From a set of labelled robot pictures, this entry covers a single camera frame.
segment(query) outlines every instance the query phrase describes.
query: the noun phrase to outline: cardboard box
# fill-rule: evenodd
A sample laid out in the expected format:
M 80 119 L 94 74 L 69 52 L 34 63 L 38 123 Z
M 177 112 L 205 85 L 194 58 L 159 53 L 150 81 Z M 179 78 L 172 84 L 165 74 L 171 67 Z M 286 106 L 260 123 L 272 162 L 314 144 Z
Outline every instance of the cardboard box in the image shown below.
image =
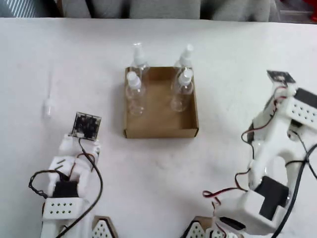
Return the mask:
M 171 82 L 177 70 L 173 67 L 149 67 L 142 76 L 146 86 L 146 111 L 136 117 L 128 111 L 125 99 L 124 135 L 126 138 L 191 138 L 198 133 L 195 87 L 188 108 L 179 113 L 170 107 Z

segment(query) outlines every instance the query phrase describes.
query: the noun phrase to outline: black wire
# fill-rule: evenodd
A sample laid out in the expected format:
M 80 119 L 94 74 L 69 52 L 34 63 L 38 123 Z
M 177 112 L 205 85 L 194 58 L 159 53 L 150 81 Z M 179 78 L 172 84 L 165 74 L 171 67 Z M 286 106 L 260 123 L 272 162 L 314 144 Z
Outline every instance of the black wire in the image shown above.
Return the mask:
M 68 181 L 69 177 L 65 174 L 63 174 L 61 171 L 58 170 L 41 170 L 41 171 L 37 171 L 35 172 L 32 177 L 30 178 L 29 181 L 29 188 L 32 189 L 36 194 L 42 196 L 43 198 L 47 199 L 48 195 L 46 193 L 44 193 L 43 190 L 37 190 L 36 188 L 33 187 L 32 183 L 33 180 L 35 179 L 35 177 L 39 174 L 45 174 L 45 173 L 57 173 L 59 175 L 59 179 L 61 181 Z
M 300 135 L 297 132 L 293 131 L 293 130 L 291 130 L 291 132 L 293 132 L 295 135 L 297 135 L 297 137 L 299 138 L 301 144 L 303 145 L 303 148 L 304 148 L 305 152 L 307 153 L 307 148 L 306 148 L 305 143 L 303 142 L 302 138 L 300 137 Z M 301 161 L 301 160 L 289 161 L 289 162 L 287 162 L 285 164 L 285 166 L 288 166 L 289 164 L 292 164 L 292 163 L 300 163 L 300 162 L 302 163 L 303 161 Z M 311 170 L 312 174 L 314 175 L 315 179 L 317 179 L 317 175 L 316 175 L 316 173 L 315 173 L 315 171 L 314 171 L 309 159 L 307 161 L 307 164 L 308 164 L 308 167 Z
M 78 217 L 72 224 L 70 224 L 64 231 L 62 231 L 58 236 L 56 236 L 56 238 L 60 238 L 63 235 L 65 235 L 66 232 L 68 232 L 73 226 L 75 226 L 80 220 L 82 220 L 93 209 L 93 207 L 99 201 L 101 194 L 103 192 L 103 188 L 104 188 L 103 178 L 100 174 L 99 169 L 97 168 L 96 164 L 92 161 L 92 159 L 89 157 L 89 155 L 86 153 L 86 151 L 85 151 L 84 147 L 81 145 L 80 141 L 81 141 L 81 138 L 79 138 L 78 143 L 79 143 L 84 155 L 86 156 L 87 160 L 89 160 L 89 162 L 92 164 L 93 168 L 96 170 L 97 175 L 100 179 L 100 190 L 99 190 L 99 194 L 98 194 L 96 200 L 90 205 L 90 207 L 80 217 Z
M 292 196 L 292 200 L 289 204 L 289 207 L 286 211 L 286 214 L 282 220 L 282 222 L 279 224 L 278 228 L 276 229 L 276 231 L 273 233 L 273 235 L 271 236 L 271 238 L 276 238 L 282 231 L 283 227 L 285 226 L 285 223 L 287 222 L 287 219 L 289 218 L 289 215 L 291 214 L 295 201 L 296 201 L 296 197 L 297 197 L 297 193 L 298 193 L 298 189 L 299 189 L 299 185 L 302 179 L 302 175 L 303 175 L 303 171 L 305 168 L 305 164 L 309 163 L 309 156 L 312 154 L 312 152 L 317 148 L 317 144 L 315 144 L 314 146 L 312 146 L 312 148 L 310 148 L 310 150 L 306 153 L 304 160 L 302 161 L 301 167 L 299 168 L 298 171 L 298 175 L 297 175 L 297 179 L 296 179 L 296 184 L 295 184 L 295 188 L 294 188 L 294 193 Z
M 254 159 L 254 146 L 252 145 L 252 142 L 248 142 L 248 141 L 246 141 L 245 139 L 243 139 L 243 135 L 244 135 L 244 132 L 241 134 L 241 140 L 242 140 L 244 143 L 247 143 L 248 145 L 251 146 L 251 148 L 252 148 L 252 159 Z

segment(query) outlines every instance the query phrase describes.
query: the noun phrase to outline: white spray nozzle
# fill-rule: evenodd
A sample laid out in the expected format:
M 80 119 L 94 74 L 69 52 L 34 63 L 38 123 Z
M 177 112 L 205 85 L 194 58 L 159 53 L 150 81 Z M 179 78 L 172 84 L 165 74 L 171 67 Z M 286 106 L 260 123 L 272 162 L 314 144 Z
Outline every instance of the white spray nozzle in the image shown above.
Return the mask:
M 132 89 L 139 89 L 141 88 L 141 80 L 137 76 L 137 74 L 133 71 L 130 71 L 127 73 L 127 80 L 128 80 L 128 85 Z
M 186 69 L 178 78 L 178 82 L 182 86 L 187 86 L 192 81 L 193 71 L 191 69 Z
M 139 66 L 139 65 L 144 65 L 147 63 L 146 58 L 145 58 L 145 54 L 142 48 L 142 44 L 139 43 L 135 43 L 134 44 L 134 63 Z
M 192 56 L 192 52 L 194 50 L 194 47 L 191 44 L 188 44 L 185 48 L 185 50 L 183 51 L 182 55 L 180 56 L 180 63 L 182 66 L 185 67 L 191 67 L 191 56 Z

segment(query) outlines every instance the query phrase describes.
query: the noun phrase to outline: circuit board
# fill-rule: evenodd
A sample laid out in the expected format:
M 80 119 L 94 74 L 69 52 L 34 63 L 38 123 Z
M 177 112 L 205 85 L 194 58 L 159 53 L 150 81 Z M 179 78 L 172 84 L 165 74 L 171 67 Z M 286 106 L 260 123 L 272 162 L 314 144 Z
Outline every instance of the circuit board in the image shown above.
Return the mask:
M 71 136 L 96 140 L 101 117 L 77 112 Z
M 288 72 L 267 70 L 267 74 L 273 82 L 296 83 Z

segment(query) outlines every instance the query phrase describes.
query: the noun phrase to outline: white table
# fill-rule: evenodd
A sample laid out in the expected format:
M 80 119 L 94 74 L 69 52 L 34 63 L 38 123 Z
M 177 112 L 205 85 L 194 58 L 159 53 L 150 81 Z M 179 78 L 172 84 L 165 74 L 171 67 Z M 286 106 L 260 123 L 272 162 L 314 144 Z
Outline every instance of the white table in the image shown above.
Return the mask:
M 137 41 L 154 66 L 173 65 L 187 43 L 194 45 L 196 138 L 123 137 L 124 68 Z M 48 168 L 77 111 L 103 118 L 98 166 L 105 188 L 95 213 L 110 216 L 121 238 L 180 237 L 195 215 L 211 216 L 202 191 L 232 186 L 237 168 L 246 169 L 251 152 L 240 134 L 270 96 L 266 70 L 289 71 L 317 93 L 316 57 L 315 25 L 0 19 L 0 237 L 39 236 L 44 200 L 28 181 Z M 45 123 L 41 106 L 50 70 L 57 111 Z M 311 161 L 317 168 L 316 154 Z M 36 186 L 47 186 L 43 178 Z M 99 189 L 96 175 L 92 184 L 91 199 Z M 280 237 L 315 236 L 316 188 L 306 169 Z

